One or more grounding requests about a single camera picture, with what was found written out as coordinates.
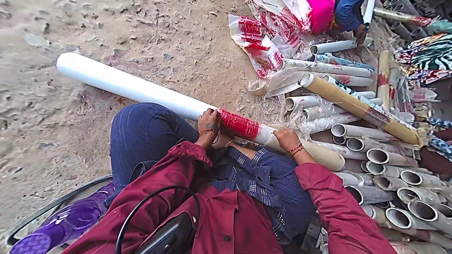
sandy ground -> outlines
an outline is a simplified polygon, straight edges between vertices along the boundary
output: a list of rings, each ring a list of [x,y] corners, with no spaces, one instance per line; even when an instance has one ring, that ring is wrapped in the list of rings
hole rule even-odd
[[[110,123],[133,103],[59,74],[63,52],[275,122],[276,100],[244,87],[256,74],[230,38],[228,13],[251,16],[239,0],[0,0],[0,253],[19,221],[110,173]],[[393,40],[384,21],[371,36],[370,51],[340,56],[376,66]]]

maroon jacket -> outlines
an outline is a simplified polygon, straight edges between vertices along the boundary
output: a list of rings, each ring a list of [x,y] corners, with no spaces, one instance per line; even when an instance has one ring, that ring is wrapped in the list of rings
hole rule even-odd
[[[197,191],[201,215],[193,254],[283,253],[262,203],[240,191],[219,193],[206,185],[205,178],[198,177],[211,167],[202,147],[188,141],[174,146],[152,169],[123,189],[105,217],[63,253],[114,253],[119,230],[132,209],[147,195],[170,185]],[[341,178],[311,163],[296,167],[295,172],[325,223],[331,254],[395,254],[374,221],[342,187]],[[133,253],[166,221],[182,212],[193,218],[194,199],[182,203],[184,196],[182,190],[168,190],[145,203],[127,228],[122,252]]]

left hand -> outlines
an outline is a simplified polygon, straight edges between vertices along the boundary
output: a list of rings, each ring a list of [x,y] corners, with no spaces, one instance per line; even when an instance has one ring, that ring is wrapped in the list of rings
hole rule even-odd
[[[204,129],[213,129],[213,131],[203,131],[199,135],[198,141],[195,143],[204,147],[210,147],[217,138],[217,133],[220,131],[221,117],[220,112],[209,108],[202,116],[198,117],[198,132]]]

colorful fabric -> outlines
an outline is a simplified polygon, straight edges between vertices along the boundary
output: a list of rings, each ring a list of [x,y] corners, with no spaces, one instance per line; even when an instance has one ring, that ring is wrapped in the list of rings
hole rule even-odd
[[[414,41],[394,52],[395,60],[409,64],[408,79],[430,84],[452,77],[452,34],[438,34]]]

black wire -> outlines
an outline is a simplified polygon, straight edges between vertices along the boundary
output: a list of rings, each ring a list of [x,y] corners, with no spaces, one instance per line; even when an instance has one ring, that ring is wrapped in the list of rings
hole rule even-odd
[[[146,201],[148,201],[149,199],[153,198],[155,195],[167,191],[167,190],[171,190],[171,189],[182,189],[185,190],[188,194],[190,194],[196,202],[196,221],[194,223],[193,226],[193,230],[192,233],[190,235],[189,240],[191,240],[193,238],[193,236],[195,235],[195,231],[196,228],[198,226],[198,222],[199,222],[199,215],[201,212],[201,208],[199,206],[199,199],[198,197],[196,197],[196,194],[189,188],[185,187],[185,186],[181,186],[181,185],[172,185],[172,186],[168,186],[165,188],[161,188],[157,191],[155,191],[154,193],[150,194],[149,196],[147,196],[145,199],[141,200],[141,202],[132,210],[132,212],[129,214],[129,216],[127,217],[126,221],[124,222],[124,224],[121,227],[121,230],[119,231],[118,234],[118,239],[116,240],[116,246],[115,246],[115,254],[121,254],[122,253],[122,242],[124,241],[124,234],[126,232],[127,226],[129,225],[130,221],[132,220],[132,217],[135,215],[135,213],[138,211],[138,209],[140,209],[141,206],[144,205],[144,203],[146,203]]]

